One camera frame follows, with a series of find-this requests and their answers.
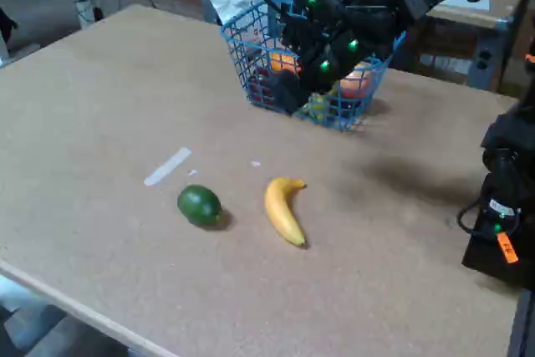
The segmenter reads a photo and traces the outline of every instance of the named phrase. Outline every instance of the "blue wire basket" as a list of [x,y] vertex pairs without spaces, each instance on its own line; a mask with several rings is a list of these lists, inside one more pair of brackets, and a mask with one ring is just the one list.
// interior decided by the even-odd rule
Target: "blue wire basket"
[[[293,12],[292,0],[276,0]],[[249,102],[265,109],[280,110],[269,88],[269,78],[283,69],[299,73],[298,57],[280,42],[284,24],[266,3],[258,3],[238,14],[222,27],[222,36],[236,66]],[[395,40],[396,49],[405,35]],[[338,130],[348,130],[366,111],[388,68],[392,56],[380,60],[372,56],[355,66],[345,79],[336,82],[327,94],[312,94],[308,103],[293,115]]]

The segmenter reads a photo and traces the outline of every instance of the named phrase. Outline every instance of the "orange tag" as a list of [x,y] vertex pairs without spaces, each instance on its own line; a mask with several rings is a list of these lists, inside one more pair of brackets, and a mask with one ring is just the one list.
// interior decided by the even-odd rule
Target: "orange tag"
[[502,249],[503,256],[505,257],[507,262],[517,263],[518,262],[517,253],[515,252],[515,249],[512,247],[511,240],[509,240],[509,236],[504,232],[498,233],[496,236],[498,237],[500,248]]

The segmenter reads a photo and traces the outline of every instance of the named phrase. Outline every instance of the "white tape strip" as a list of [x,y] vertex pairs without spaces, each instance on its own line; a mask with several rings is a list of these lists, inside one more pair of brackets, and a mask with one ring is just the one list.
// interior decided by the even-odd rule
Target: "white tape strip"
[[143,181],[146,186],[153,186],[163,180],[164,177],[174,171],[186,158],[191,155],[191,151],[187,148],[180,148],[173,157],[171,157],[166,163],[160,166],[149,177]]

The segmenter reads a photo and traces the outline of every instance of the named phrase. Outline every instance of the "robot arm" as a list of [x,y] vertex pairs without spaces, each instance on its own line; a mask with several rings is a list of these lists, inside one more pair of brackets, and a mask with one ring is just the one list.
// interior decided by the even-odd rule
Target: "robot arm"
[[282,42],[302,67],[299,90],[326,93],[362,59],[387,58],[394,39],[443,1],[293,0],[292,13],[280,8]]
[[[266,0],[280,13],[282,42],[301,67],[275,102],[293,113],[311,93],[330,91],[361,60],[386,59],[394,39],[443,1],[293,0],[286,8]],[[497,118],[481,146],[489,173],[479,197],[457,216],[471,235],[463,264],[535,290],[535,84]],[[463,222],[472,208],[478,211],[473,228]]]

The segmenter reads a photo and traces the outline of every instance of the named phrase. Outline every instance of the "lime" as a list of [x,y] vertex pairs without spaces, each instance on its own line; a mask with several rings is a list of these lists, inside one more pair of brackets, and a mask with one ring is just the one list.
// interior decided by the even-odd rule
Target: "lime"
[[222,214],[216,194],[197,184],[186,187],[178,196],[176,205],[190,223],[201,227],[215,226]]

